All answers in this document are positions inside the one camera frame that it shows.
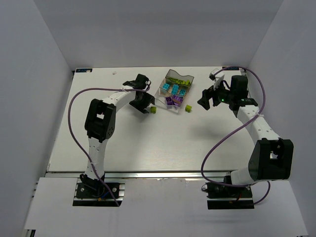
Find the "green small lego brick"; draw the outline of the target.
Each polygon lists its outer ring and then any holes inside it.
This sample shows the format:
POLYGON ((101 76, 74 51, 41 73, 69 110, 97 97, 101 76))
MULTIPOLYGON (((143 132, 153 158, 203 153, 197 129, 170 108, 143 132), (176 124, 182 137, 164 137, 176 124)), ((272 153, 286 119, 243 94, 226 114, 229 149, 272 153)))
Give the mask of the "green small lego brick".
POLYGON ((156 108, 156 107, 151 107, 151 108, 150 108, 150 112, 151 112, 152 114, 155 114, 155 113, 157 112, 157 108, 156 108))

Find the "purple 2x4 lego plate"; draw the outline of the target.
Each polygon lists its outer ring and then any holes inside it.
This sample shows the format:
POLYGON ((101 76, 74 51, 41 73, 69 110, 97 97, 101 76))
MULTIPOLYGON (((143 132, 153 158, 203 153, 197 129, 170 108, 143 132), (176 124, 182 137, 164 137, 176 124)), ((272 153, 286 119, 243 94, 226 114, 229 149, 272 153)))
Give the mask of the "purple 2x4 lego plate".
POLYGON ((183 97, 182 96, 178 96, 178 95, 174 95, 173 96, 173 101, 177 104, 181 104, 183 102, 183 97))

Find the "green 2x4 lego brick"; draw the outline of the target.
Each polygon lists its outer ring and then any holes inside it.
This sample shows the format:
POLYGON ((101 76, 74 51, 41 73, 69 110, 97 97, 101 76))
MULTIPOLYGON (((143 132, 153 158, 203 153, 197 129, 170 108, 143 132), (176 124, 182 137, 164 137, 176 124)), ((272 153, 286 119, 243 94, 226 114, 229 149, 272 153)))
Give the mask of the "green 2x4 lego brick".
POLYGON ((175 78, 168 78, 169 80, 171 80, 173 83, 178 83, 178 79, 175 79, 175 78))

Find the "small teal lego brick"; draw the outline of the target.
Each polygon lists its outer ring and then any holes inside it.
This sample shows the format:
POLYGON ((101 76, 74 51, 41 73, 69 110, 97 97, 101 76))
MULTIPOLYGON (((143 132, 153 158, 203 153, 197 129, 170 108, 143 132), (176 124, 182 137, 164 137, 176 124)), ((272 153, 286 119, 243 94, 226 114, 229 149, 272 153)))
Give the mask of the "small teal lego brick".
POLYGON ((180 94, 181 96, 185 96, 186 91, 185 91, 185 90, 180 90, 179 94, 180 94))

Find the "green sloped lego piece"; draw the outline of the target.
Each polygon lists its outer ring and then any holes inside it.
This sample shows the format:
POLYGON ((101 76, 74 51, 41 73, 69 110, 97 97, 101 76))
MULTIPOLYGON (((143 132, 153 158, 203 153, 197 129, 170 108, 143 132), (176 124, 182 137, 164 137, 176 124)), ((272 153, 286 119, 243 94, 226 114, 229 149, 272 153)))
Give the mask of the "green sloped lego piece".
POLYGON ((180 85, 186 84, 186 82, 185 82, 184 80, 178 80, 178 83, 179 83, 180 85))

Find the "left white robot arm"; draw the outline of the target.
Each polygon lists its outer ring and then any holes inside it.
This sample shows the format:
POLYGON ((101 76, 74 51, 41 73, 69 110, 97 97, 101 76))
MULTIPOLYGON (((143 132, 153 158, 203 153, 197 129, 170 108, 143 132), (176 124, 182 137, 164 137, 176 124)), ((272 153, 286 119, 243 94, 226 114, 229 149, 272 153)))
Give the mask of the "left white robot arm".
POLYGON ((147 108, 155 103, 152 95, 145 89, 150 80, 138 74, 135 80, 126 81, 120 91, 114 92, 105 99, 93 99, 90 102, 84 128, 88 136, 89 164, 80 180, 91 191, 91 195, 98 198, 103 195, 104 158, 108 140, 112 137, 116 125, 116 113, 129 104, 143 114, 148 114, 147 108))

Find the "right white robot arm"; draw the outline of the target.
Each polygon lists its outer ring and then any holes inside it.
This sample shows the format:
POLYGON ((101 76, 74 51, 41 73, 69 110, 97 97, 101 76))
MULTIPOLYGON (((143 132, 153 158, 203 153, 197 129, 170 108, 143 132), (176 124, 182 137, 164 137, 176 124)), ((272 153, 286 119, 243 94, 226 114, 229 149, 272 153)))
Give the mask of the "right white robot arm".
POLYGON ((232 76, 231 85, 225 88, 224 76, 211 75, 213 86, 202 92, 198 104, 209 110, 220 103, 229 109, 246 128, 254 149, 245 168, 230 172, 222 183, 227 187, 245 187, 261 181, 286 180, 290 176, 294 145, 282 139, 268 125, 257 102, 248 96, 246 76, 232 76))

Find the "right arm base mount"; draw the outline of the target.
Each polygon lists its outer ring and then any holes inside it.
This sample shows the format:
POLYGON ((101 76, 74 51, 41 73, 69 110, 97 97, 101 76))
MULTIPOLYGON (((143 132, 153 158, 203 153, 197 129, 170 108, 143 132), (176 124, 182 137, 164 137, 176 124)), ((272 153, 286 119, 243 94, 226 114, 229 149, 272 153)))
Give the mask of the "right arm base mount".
POLYGON ((254 209, 254 201, 250 188, 232 188, 210 182, 201 187, 207 194, 208 210, 254 209))

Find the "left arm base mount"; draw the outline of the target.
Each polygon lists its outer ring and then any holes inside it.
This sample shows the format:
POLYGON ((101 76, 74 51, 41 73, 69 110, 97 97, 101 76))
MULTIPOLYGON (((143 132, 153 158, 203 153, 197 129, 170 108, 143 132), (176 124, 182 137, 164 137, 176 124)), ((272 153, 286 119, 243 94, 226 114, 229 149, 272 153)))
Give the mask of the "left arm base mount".
POLYGON ((78 182, 75 189, 73 206, 77 207, 119 207, 123 201, 125 183, 108 182, 116 201, 111 196, 109 190, 101 184, 96 191, 82 182, 78 182))

